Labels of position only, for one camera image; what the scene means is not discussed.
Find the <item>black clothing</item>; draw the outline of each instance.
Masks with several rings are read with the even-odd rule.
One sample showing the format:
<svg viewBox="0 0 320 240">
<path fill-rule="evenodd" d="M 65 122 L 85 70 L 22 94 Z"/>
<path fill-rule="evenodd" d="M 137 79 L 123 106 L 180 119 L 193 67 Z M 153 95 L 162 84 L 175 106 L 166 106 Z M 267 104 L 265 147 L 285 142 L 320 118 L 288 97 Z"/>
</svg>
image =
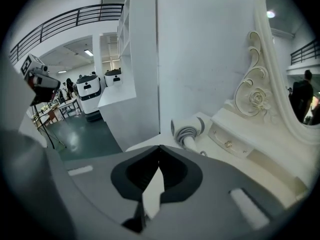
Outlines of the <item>black clothing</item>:
<svg viewBox="0 0 320 240">
<path fill-rule="evenodd" d="M 66 88 L 68 89 L 68 91 L 70 92 L 70 93 L 73 93 L 74 92 L 74 88 L 73 88 L 73 82 L 67 82 L 66 83 Z"/>
<path fill-rule="evenodd" d="M 308 101 L 312 100 L 314 89 L 312 85 L 306 81 L 294 82 L 290 103 L 296 118 L 303 123 Z"/>
</svg>

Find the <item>black railing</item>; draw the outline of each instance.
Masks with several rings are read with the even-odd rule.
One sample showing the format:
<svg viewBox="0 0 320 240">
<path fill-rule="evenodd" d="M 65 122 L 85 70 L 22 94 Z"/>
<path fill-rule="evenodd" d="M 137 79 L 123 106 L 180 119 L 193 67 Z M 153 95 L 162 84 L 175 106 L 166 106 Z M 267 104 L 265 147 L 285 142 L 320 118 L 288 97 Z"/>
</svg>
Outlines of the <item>black railing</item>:
<svg viewBox="0 0 320 240">
<path fill-rule="evenodd" d="M 104 3 L 73 9 L 53 17 L 27 34 L 10 51 L 10 61 L 16 64 L 35 46 L 54 35 L 88 23 L 117 21 L 122 13 L 122 3 Z"/>
<path fill-rule="evenodd" d="M 320 45 L 317 39 L 291 53 L 291 65 L 301 63 L 310 58 L 320 57 Z"/>
</svg>

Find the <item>light fixture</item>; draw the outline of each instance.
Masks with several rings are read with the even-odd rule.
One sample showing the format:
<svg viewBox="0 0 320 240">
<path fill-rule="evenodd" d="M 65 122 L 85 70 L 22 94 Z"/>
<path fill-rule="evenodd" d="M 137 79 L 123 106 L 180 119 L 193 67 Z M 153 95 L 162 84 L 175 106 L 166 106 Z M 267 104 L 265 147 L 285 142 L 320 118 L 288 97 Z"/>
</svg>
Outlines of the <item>light fixture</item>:
<svg viewBox="0 0 320 240">
<path fill-rule="evenodd" d="M 268 10 L 266 12 L 266 15 L 267 15 L 268 18 L 274 18 L 276 16 L 276 14 L 271 10 Z"/>
<path fill-rule="evenodd" d="M 88 54 L 89 56 L 93 56 L 93 53 L 92 53 L 91 51 L 89 51 L 89 50 L 84 50 L 84 52 L 85 52 L 86 54 Z"/>
<path fill-rule="evenodd" d="M 118 62 L 118 61 L 120 61 L 120 59 L 114 59 L 114 60 L 113 60 L 113 62 Z"/>
</svg>

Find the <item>white robot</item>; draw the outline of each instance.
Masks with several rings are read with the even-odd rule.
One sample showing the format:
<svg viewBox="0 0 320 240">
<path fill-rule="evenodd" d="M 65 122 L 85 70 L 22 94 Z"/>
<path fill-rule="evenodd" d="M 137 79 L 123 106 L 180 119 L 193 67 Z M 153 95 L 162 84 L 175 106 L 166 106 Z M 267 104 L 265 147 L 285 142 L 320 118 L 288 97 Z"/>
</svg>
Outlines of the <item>white robot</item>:
<svg viewBox="0 0 320 240">
<path fill-rule="evenodd" d="M 97 75 L 85 75 L 76 81 L 80 102 L 87 121 L 101 119 L 98 104 L 102 95 L 100 81 Z"/>
<path fill-rule="evenodd" d="M 121 69 L 119 68 L 119 69 L 107 71 L 104 74 L 104 81 L 107 87 L 110 87 L 113 85 L 121 85 L 122 84 Z"/>
</svg>

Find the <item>white shelf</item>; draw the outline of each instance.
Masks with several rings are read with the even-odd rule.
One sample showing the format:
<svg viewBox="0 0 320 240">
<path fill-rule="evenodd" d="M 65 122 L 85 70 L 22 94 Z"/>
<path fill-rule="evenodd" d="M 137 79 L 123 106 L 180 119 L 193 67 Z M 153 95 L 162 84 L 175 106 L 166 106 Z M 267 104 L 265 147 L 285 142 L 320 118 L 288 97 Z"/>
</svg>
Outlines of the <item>white shelf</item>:
<svg viewBox="0 0 320 240">
<path fill-rule="evenodd" d="M 123 25 L 123 37 L 124 37 L 124 43 L 126 44 L 128 42 L 128 40 L 130 39 L 129 14 L 126 17 L 124 25 Z"/>
<path fill-rule="evenodd" d="M 122 56 L 130 56 L 131 51 L 130 51 L 130 39 L 126 42 L 123 48 Z"/>
<path fill-rule="evenodd" d="M 118 37 L 119 53 L 122 54 L 125 47 L 124 32 L 122 31 Z"/>
<path fill-rule="evenodd" d="M 124 13 L 124 11 L 122 11 L 121 16 L 119 18 L 119 33 L 121 33 L 121 31 L 124 28 L 124 15 L 125 15 L 125 13 Z"/>
<path fill-rule="evenodd" d="M 113 85 L 104 89 L 100 98 L 98 108 L 126 101 L 136 97 L 136 89 L 133 81 L 126 84 Z"/>
<path fill-rule="evenodd" d="M 126 0 L 124 2 L 124 19 L 127 18 L 129 11 L 130 11 L 130 0 Z"/>
</svg>

